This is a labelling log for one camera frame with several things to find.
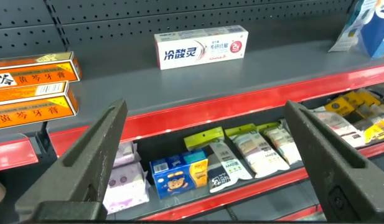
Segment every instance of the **orange toothpaste box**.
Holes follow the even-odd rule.
[[[0,129],[75,116],[78,103],[68,81],[0,90]]]
[[[75,82],[81,76],[74,52],[0,59],[0,89],[61,81]]]

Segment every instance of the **blue product box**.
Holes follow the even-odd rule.
[[[359,45],[372,58],[384,57],[384,0],[378,0],[375,12],[360,31]]]
[[[203,150],[150,162],[160,199],[207,185],[208,159]]]

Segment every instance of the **red shelf edge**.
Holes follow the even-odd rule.
[[[286,215],[285,217],[281,217],[277,219],[276,221],[294,221],[300,218],[307,217],[309,215],[313,215],[317,212],[317,206],[313,205],[311,207],[302,209],[301,211],[298,211],[296,213],[292,213],[290,215]]]
[[[384,142],[374,146],[369,146],[359,150],[365,157],[377,156],[384,153]],[[196,202],[181,205],[164,212],[160,212],[141,220],[179,220],[196,215],[201,212],[211,210],[229,203],[243,200],[248,197],[263,193],[265,191],[273,190],[275,188],[297,182],[302,179],[308,178],[305,168],[300,168],[287,172],[285,174],[277,175],[266,180],[256,182],[235,190],[224,192],[222,194],[213,195],[211,197],[199,200]]]
[[[384,65],[130,116],[126,120],[121,141],[147,138],[284,106],[287,100],[306,101],[383,82]],[[86,128],[84,126],[49,134],[58,157]]]
[[[0,143],[0,170],[37,162],[37,155],[28,138]]]

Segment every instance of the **pegboard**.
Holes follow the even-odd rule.
[[[51,0],[62,24],[153,16],[292,0]]]
[[[83,42],[95,40],[109,41],[111,39],[135,35],[153,35],[160,32],[234,24],[243,25],[270,19],[288,19],[332,13],[345,14],[351,3],[351,0],[281,2],[156,16],[82,22],[63,25],[63,29],[70,45],[78,45]]]
[[[0,58],[62,51],[65,47],[54,25],[0,29]]]
[[[0,29],[53,24],[44,0],[0,0]]]

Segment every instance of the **purple package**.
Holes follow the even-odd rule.
[[[113,167],[122,166],[132,162],[136,162],[138,158],[136,152],[136,144],[133,142],[124,142],[118,145],[118,150],[115,157]]]
[[[111,171],[103,205],[108,214],[149,201],[149,184],[140,163],[128,164]]]

